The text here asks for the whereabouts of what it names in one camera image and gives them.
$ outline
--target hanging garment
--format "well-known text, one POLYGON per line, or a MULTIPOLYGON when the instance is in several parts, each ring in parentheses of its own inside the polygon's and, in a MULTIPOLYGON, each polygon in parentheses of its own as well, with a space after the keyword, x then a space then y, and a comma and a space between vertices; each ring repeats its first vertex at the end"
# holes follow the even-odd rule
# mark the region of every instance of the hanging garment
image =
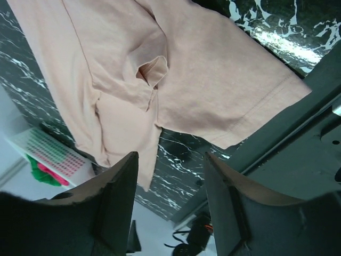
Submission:
POLYGON ((45 165, 38 163, 38 168, 42 171, 47 173, 48 175, 50 175, 51 177, 53 177, 59 184, 64 185, 64 186, 68 186, 70 183, 63 179, 61 176, 59 176, 58 174, 54 173, 53 171, 51 171, 49 168, 47 168, 45 165))
POLYGON ((52 186, 60 187, 62 186, 54 177, 49 175, 46 172, 43 172, 39 168, 39 162, 36 161, 34 158, 30 157, 29 155, 26 155, 28 161, 31 164, 31 174, 32 176, 39 182, 50 184, 52 186))
POLYGON ((188 0, 8 0, 77 147, 103 166, 160 127, 226 148, 310 90, 231 20, 188 0))

